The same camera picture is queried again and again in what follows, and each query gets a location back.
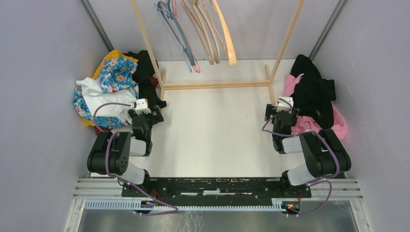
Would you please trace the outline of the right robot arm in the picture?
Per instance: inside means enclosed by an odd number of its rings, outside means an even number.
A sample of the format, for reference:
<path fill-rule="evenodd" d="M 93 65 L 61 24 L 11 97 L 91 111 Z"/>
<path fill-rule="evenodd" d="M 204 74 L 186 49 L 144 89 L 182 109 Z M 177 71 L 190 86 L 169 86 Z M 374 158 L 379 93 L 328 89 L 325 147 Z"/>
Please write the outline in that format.
<path fill-rule="evenodd" d="M 351 158 L 332 129 L 292 134 L 298 113 L 297 108 L 279 110 L 267 104 L 264 119 L 273 128 L 262 128 L 272 135 L 273 147 L 278 153 L 303 155 L 302 164 L 282 173 L 279 191 L 285 197 L 292 197 L 301 185 L 311 186 L 351 169 Z"/>

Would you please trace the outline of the pink plastic hanger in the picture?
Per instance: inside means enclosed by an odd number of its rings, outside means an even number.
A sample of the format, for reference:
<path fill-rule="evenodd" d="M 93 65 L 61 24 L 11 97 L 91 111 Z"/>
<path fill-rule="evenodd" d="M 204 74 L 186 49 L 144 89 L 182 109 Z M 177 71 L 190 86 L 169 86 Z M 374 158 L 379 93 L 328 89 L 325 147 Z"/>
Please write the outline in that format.
<path fill-rule="evenodd" d="M 178 18 L 177 14 L 177 3 L 176 0 L 171 0 L 170 1 L 170 6 L 171 6 L 171 12 L 173 14 L 173 20 L 176 24 L 177 30 L 180 34 L 180 38 L 182 39 L 182 49 L 185 52 L 186 57 L 188 58 L 188 62 L 190 67 L 193 69 L 195 73 L 200 73 L 201 69 L 200 66 L 195 58 L 195 56 L 192 53 L 192 49 L 190 46 L 190 42 L 185 34 L 185 31 L 180 23 L 180 20 Z"/>

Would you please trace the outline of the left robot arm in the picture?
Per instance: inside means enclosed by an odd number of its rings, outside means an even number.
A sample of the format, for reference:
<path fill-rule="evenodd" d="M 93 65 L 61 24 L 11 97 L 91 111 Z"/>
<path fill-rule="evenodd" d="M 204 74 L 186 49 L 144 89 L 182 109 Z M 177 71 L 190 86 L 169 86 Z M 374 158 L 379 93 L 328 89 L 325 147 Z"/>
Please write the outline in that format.
<path fill-rule="evenodd" d="M 129 161 L 131 156 L 148 157 L 152 150 L 152 128 L 163 122 L 161 106 L 142 106 L 129 111 L 132 131 L 120 131 L 113 137 L 110 131 L 100 132 L 87 159 L 91 173 L 110 175 L 126 183 L 134 183 L 133 189 L 145 197 L 151 193 L 152 183 L 148 171 L 136 167 Z"/>

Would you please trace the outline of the blue floral skirt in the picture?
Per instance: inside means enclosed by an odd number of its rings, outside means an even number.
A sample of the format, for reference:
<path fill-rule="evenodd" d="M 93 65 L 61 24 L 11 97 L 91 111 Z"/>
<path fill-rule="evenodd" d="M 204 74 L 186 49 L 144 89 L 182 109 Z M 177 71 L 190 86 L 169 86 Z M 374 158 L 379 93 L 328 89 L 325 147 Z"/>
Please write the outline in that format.
<path fill-rule="evenodd" d="M 96 71 L 97 78 L 100 78 L 103 93 L 116 93 L 126 88 L 133 88 L 137 92 L 137 99 L 139 97 L 138 84 L 133 81 L 132 74 L 137 69 L 137 62 L 126 57 L 116 57 L 106 59 L 102 62 L 99 71 Z M 95 119 L 99 127 L 113 129 L 120 126 L 128 125 L 129 123 L 121 122 L 116 117 L 96 116 L 98 110 L 102 107 L 111 105 L 112 103 L 105 103 L 99 106 L 92 115 L 85 103 L 84 97 L 80 92 L 80 87 L 74 89 L 73 92 L 73 106 L 76 112 L 83 118 L 90 122 Z M 113 103 L 114 105 L 121 105 L 132 107 L 132 104 Z"/>

